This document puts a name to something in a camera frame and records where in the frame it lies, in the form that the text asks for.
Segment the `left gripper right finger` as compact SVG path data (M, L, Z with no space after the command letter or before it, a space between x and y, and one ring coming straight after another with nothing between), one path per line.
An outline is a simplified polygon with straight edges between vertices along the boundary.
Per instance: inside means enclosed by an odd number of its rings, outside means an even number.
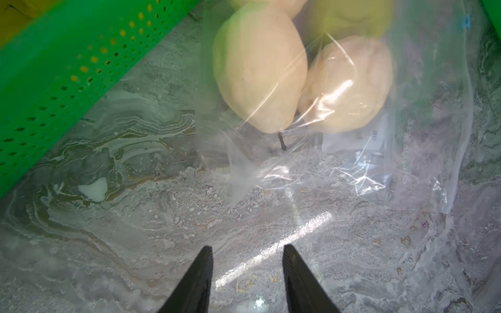
M284 246L283 273L290 313L341 312L291 244Z

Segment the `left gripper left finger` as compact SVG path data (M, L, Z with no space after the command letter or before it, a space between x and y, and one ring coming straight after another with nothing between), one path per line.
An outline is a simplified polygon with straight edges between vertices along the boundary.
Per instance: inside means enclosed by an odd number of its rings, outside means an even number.
M207 313L212 274L213 251L204 246L158 313Z

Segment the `cream pear outside bag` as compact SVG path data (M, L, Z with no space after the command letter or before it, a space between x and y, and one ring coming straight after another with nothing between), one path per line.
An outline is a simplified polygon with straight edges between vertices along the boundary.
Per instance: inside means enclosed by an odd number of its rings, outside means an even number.
M285 12L291 19L296 17L307 0L230 0L230 6L239 10L249 3L267 3Z

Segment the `green basket with produce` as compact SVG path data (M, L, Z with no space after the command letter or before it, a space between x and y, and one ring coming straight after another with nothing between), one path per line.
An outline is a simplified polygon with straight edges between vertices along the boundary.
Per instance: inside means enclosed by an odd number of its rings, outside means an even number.
M195 1L59 1L1 48L8 192Z

